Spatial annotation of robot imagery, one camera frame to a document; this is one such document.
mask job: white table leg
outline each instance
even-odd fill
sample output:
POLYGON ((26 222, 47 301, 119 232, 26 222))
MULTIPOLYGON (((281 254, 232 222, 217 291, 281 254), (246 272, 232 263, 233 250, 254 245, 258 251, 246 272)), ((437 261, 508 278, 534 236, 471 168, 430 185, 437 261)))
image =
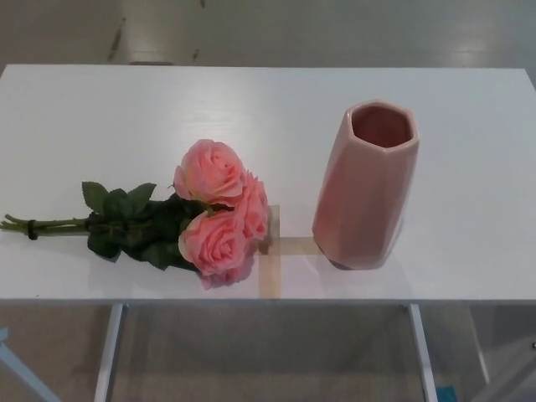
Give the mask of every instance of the white table leg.
POLYGON ((102 359, 100 361, 99 378, 95 388, 94 402, 106 402, 108 391, 110 388, 110 378, 114 357, 116 355, 117 335, 119 326, 121 325, 121 316, 123 313, 122 304, 114 304, 111 308, 110 321, 108 322, 108 331, 106 332, 106 340, 102 351, 102 359))
POLYGON ((437 402, 436 382, 430 365, 430 355, 426 346, 425 329, 422 326, 419 306, 410 304, 410 320, 415 338, 415 347, 419 357, 420 377, 422 378, 422 386, 425 392, 426 402, 437 402))
POLYGON ((45 402, 61 402, 59 398, 32 372, 3 342, 8 330, 0 331, 0 361, 19 377, 37 396, 45 402))
POLYGON ((520 353, 498 376, 472 399, 472 402, 508 402, 521 383, 536 370, 536 350, 520 353))

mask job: pink rose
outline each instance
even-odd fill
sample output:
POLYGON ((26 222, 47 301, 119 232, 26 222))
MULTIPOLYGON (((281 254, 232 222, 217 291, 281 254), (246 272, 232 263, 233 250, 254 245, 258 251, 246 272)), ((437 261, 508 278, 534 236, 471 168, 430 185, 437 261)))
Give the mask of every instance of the pink rose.
POLYGON ((244 216, 244 236, 263 240, 268 234, 268 199, 265 185, 251 172, 245 177, 244 197, 236 207, 244 216))
POLYGON ((234 207, 242 198, 245 170, 235 151, 222 142, 199 140, 175 170, 179 197, 234 207))
POLYGON ((219 287, 222 285, 229 285, 234 282, 240 281, 240 278, 244 276, 242 268, 235 268, 228 270, 221 275, 201 276, 201 283, 206 290, 213 287, 219 287))
POLYGON ((244 218, 234 211, 198 215, 178 237, 178 249, 202 276, 235 276, 245 264, 249 242, 244 218))

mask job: teal object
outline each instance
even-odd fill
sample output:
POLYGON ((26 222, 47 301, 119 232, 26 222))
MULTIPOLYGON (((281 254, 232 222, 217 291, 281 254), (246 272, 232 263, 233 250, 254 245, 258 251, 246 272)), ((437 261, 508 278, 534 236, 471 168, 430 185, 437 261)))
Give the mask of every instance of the teal object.
POLYGON ((438 402, 457 402, 456 392, 454 387, 449 385, 448 387, 435 387, 437 393, 438 402))

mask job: vase opening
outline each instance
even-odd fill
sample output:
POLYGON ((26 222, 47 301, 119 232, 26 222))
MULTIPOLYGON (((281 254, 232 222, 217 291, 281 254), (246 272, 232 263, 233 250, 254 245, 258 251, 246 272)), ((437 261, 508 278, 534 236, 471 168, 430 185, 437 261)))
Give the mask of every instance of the vase opening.
POLYGON ((383 106, 368 106, 352 113, 353 134, 382 148, 392 148, 411 140, 408 117, 383 106))

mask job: pink vase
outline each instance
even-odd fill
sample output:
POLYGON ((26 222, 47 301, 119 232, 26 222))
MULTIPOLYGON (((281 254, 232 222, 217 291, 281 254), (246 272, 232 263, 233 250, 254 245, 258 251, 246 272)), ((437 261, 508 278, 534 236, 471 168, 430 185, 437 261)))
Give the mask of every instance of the pink vase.
POLYGON ((344 114, 312 225, 331 261, 381 265, 408 195, 419 135, 411 112, 374 100, 344 114))

